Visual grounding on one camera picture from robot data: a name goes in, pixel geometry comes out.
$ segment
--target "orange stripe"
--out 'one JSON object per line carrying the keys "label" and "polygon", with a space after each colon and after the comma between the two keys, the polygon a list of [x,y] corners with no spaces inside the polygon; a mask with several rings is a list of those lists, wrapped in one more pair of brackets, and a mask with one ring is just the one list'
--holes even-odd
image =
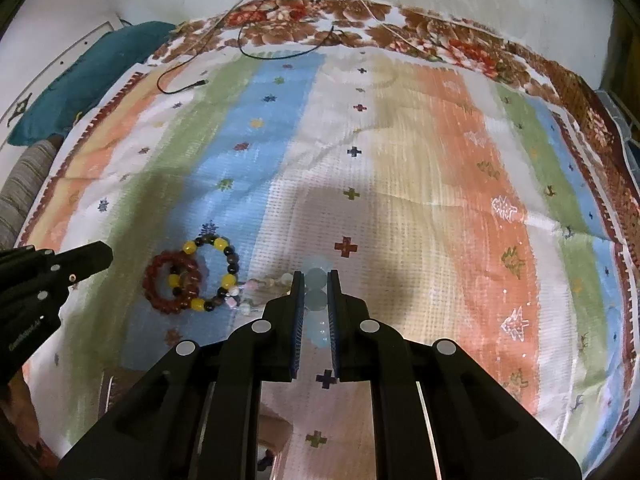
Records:
{"label": "orange stripe", "polygon": [[[85,190],[94,180],[100,179],[111,161],[114,149],[131,133],[140,114],[160,94],[156,88],[159,72],[155,70],[140,81],[71,158],[66,171],[57,180],[52,198],[34,225],[27,244],[56,252],[60,250],[69,221]],[[178,69],[167,74],[165,83],[168,84],[180,72]]]}
{"label": "orange stripe", "polygon": [[[444,184],[459,190],[454,206],[459,208],[463,231],[450,246],[456,255],[467,318],[456,327],[458,341],[500,384],[509,383],[511,374],[521,369],[528,385],[518,389],[519,400],[534,413],[539,383],[538,284],[522,223],[524,205],[508,181],[500,155],[485,130],[484,115],[475,108],[463,78],[450,69],[417,70],[425,92],[432,96],[434,126],[447,153],[442,165]],[[513,222],[493,211],[492,199],[500,196],[517,208]],[[505,252],[514,247],[517,258],[524,261],[519,268],[520,277],[514,274],[517,266],[512,265],[511,272],[502,260]],[[507,260],[513,263],[516,258]],[[524,327],[523,342],[519,338],[513,340],[500,327],[520,307],[522,318],[529,321]]]}

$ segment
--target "black cable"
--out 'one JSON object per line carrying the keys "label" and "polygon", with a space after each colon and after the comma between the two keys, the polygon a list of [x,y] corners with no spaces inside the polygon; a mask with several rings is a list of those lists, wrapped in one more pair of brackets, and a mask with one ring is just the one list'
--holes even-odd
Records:
{"label": "black cable", "polygon": [[[207,32],[206,34],[204,34],[204,35],[203,35],[203,37],[200,39],[200,41],[202,41],[202,40],[204,40],[204,39],[206,39],[207,41],[205,41],[205,42],[204,42],[204,44],[203,44],[203,45],[202,45],[202,46],[201,46],[201,47],[196,51],[196,53],[195,53],[192,57],[190,57],[189,59],[187,59],[187,60],[185,60],[185,61],[183,61],[183,62],[181,62],[181,63],[178,63],[178,64],[177,64],[177,65],[175,65],[175,66],[172,66],[170,69],[165,70],[164,72],[162,72],[162,73],[158,76],[158,79],[156,80],[156,88],[158,88],[158,90],[159,90],[160,92],[162,92],[164,95],[173,95],[173,94],[177,94],[177,93],[180,93],[180,92],[184,92],[185,90],[189,90],[189,89],[191,89],[191,88],[196,88],[197,86],[206,85],[206,84],[209,82],[209,81],[208,81],[208,80],[206,80],[206,79],[199,79],[199,80],[198,80],[198,81],[196,81],[195,83],[191,83],[190,85],[184,86],[184,87],[182,87],[182,88],[179,88],[179,89],[177,89],[177,90],[173,90],[173,91],[167,91],[167,90],[163,90],[162,88],[160,88],[160,80],[161,80],[165,75],[169,74],[169,73],[170,73],[170,72],[172,72],[173,70],[176,70],[176,69],[180,68],[181,66],[185,66],[188,62],[193,61],[193,60],[194,60],[194,59],[196,59],[200,54],[202,54],[202,53],[204,52],[204,49],[207,47],[207,43],[209,43],[209,39],[210,39],[210,38],[208,37],[208,36],[209,36],[209,34],[211,34],[212,32],[214,32],[214,31],[218,28],[218,26],[220,26],[220,24],[221,24],[221,23],[224,23],[224,22],[225,22],[225,20],[228,18],[228,16],[229,16],[233,11],[234,11],[234,9],[235,9],[236,7],[239,7],[239,6],[242,4],[242,2],[243,2],[243,1],[244,1],[244,0],[240,0],[240,1],[239,1],[238,3],[236,3],[233,7],[231,7],[231,8],[226,12],[226,14],[225,14],[222,18],[220,18],[220,19],[218,20],[218,22],[213,26],[213,28],[212,28],[209,32]],[[262,6],[262,4],[263,4],[264,2],[265,2],[265,0],[262,0],[262,2],[260,3],[260,7]]]}
{"label": "black cable", "polygon": [[242,53],[243,56],[247,56],[250,57],[251,59],[259,59],[261,61],[277,61],[279,59],[291,59],[292,57],[298,57],[298,56],[304,56],[305,54],[309,54],[310,52],[313,52],[314,50],[318,50],[321,46],[324,45],[324,43],[326,42],[327,38],[329,38],[330,35],[332,35],[334,33],[334,26],[331,26],[331,30],[329,30],[329,33],[324,37],[324,39],[318,43],[315,47],[310,48],[308,50],[305,50],[303,52],[296,52],[295,54],[287,54],[286,56],[280,56],[280,57],[261,57],[261,56],[254,56],[253,54],[248,54],[246,53],[244,50],[242,50],[242,45],[240,44],[240,32],[242,31],[242,27],[240,28],[240,31],[238,32],[238,49],[240,50],[240,52]]}

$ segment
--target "green stripe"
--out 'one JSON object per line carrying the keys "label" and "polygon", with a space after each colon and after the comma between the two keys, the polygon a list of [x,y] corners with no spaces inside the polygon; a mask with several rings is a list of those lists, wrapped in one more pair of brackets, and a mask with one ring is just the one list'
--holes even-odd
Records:
{"label": "green stripe", "polygon": [[111,205],[101,239],[113,249],[113,263],[96,277],[85,312],[65,320],[64,355],[70,359],[66,436],[71,443],[95,422],[102,371],[118,365],[129,307],[142,290],[158,233],[183,192],[183,177],[215,137],[260,63],[240,57],[220,68],[174,118],[156,156],[143,172],[125,181],[117,203]]}
{"label": "green stripe", "polygon": [[[584,445],[578,442],[580,436],[591,438],[595,428],[588,426],[594,426],[597,418],[592,416],[596,415],[592,412],[594,408],[597,409],[594,403],[597,402],[599,388],[593,388],[588,394],[586,390],[604,380],[607,365],[607,322],[600,279],[596,270],[596,256],[592,247],[593,238],[587,234],[587,225],[582,218],[577,197],[562,172],[558,156],[548,142],[546,131],[538,121],[536,111],[522,95],[502,85],[497,88],[502,102],[504,98],[509,99],[509,104],[502,106],[507,117],[514,123],[512,130],[519,136],[520,143],[529,156],[530,166],[540,185],[540,194],[546,202],[551,218],[558,220],[562,227],[571,226],[575,232],[569,239],[559,237],[559,248],[571,287],[578,343],[581,335],[588,334],[588,346],[579,354],[586,374],[582,380],[575,381],[570,400],[571,406],[574,406],[576,395],[585,393],[584,406],[575,412],[576,416],[571,417],[567,439],[564,442],[570,450],[578,451],[578,448]],[[553,196],[545,193],[549,185],[555,192]]]}

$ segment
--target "bracelet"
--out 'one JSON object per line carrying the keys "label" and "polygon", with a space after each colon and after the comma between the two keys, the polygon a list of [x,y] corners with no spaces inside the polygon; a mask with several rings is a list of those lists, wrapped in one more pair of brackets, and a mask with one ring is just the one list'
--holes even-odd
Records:
{"label": "bracelet", "polygon": [[[166,264],[171,265],[169,276],[177,276],[177,283],[180,285],[173,288],[172,300],[161,298],[156,291],[158,271]],[[189,308],[191,301],[200,294],[198,285],[201,278],[198,263],[194,258],[182,251],[162,251],[154,256],[151,264],[146,268],[142,288],[145,289],[145,298],[154,309],[164,314],[178,314],[181,310]]]}
{"label": "bracelet", "polygon": [[[215,297],[206,300],[200,298],[200,280],[202,275],[198,270],[198,263],[192,256],[199,247],[204,244],[213,245],[226,256],[226,274],[220,280],[220,287]],[[194,240],[188,240],[182,246],[181,251],[162,251],[155,256],[151,264],[146,268],[142,287],[145,289],[145,298],[151,306],[165,314],[177,314],[183,309],[190,308],[197,312],[210,312],[223,303],[234,308],[240,303],[240,288],[236,285],[238,273],[238,255],[225,238],[205,234]],[[165,300],[156,291],[156,277],[158,271],[170,264],[168,283],[174,295],[173,300]]]}
{"label": "bracelet", "polygon": [[238,266],[239,257],[234,251],[234,248],[229,245],[226,238],[222,238],[214,234],[202,235],[194,240],[185,242],[182,246],[182,252],[185,254],[193,254],[199,247],[202,247],[205,244],[213,245],[226,256],[226,262],[228,263],[226,266],[226,274],[222,276],[222,279],[220,279],[220,287],[213,298],[210,298],[209,300],[204,298],[193,298],[191,300],[190,307],[199,312],[203,310],[211,311],[225,302],[228,306],[235,307],[239,303],[238,295],[240,294],[240,289],[236,285],[238,281],[236,279],[236,274],[240,269]]}

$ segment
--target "blue stripe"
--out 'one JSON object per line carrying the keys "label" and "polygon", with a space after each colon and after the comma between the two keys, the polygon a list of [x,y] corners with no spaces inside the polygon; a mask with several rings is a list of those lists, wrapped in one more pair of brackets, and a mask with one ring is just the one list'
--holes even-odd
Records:
{"label": "blue stripe", "polygon": [[[185,178],[185,193],[169,214],[166,231],[159,236],[158,252],[181,247],[185,240],[198,235],[203,224],[213,222],[219,227],[218,234],[236,248],[241,267],[238,279],[246,280],[271,181],[294,137],[323,61],[324,56],[314,52],[260,64],[201,160]],[[284,78],[284,83],[277,84],[278,77]],[[252,120],[262,120],[264,125],[252,127]],[[234,148],[244,142],[248,143],[246,150]],[[232,180],[231,189],[216,187],[223,179]],[[214,296],[220,277],[226,273],[226,259],[210,246],[200,248],[197,258],[206,284],[201,286],[200,295]],[[155,364],[168,350],[164,338],[170,328],[200,345],[223,340],[229,336],[234,312],[225,305],[213,312],[187,310],[178,316],[166,316],[142,298],[129,318],[121,364],[135,369],[148,369]]]}
{"label": "blue stripe", "polygon": [[624,391],[624,372],[622,366],[622,341],[623,341],[623,300],[622,300],[622,284],[620,283],[616,267],[613,267],[613,253],[615,247],[612,242],[594,238],[593,252],[596,255],[597,262],[610,262],[609,275],[607,276],[604,268],[598,265],[598,276],[600,278],[600,289],[602,290],[602,301],[605,307],[607,317],[607,369],[606,383],[604,385],[604,395],[600,393],[603,399],[610,399],[610,407],[603,408],[602,418],[599,421],[596,434],[591,442],[591,446],[586,456],[582,460],[582,471],[587,472],[591,469],[602,451],[607,449],[609,439],[613,434],[622,406],[625,400]]}
{"label": "blue stripe", "polygon": [[[606,398],[611,400],[611,404],[610,408],[608,406],[604,408],[602,419],[598,424],[590,450],[582,460],[581,468],[585,472],[593,466],[603,449],[607,447],[609,438],[622,411],[622,403],[624,401],[624,368],[621,366],[624,312],[622,284],[618,276],[618,266],[614,260],[614,243],[606,235],[604,220],[600,216],[600,210],[593,193],[564,142],[560,127],[542,102],[537,99],[529,99],[529,103],[534,107],[538,121],[546,131],[548,142],[558,157],[562,172],[574,190],[581,216],[587,225],[588,231],[593,235],[591,237],[591,247],[595,256],[602,304],[607,319],[607,368],[604,370],[606,378],[603,389],[607,392]],[[574,168],[573,171],[569,169],[570,164]]]}

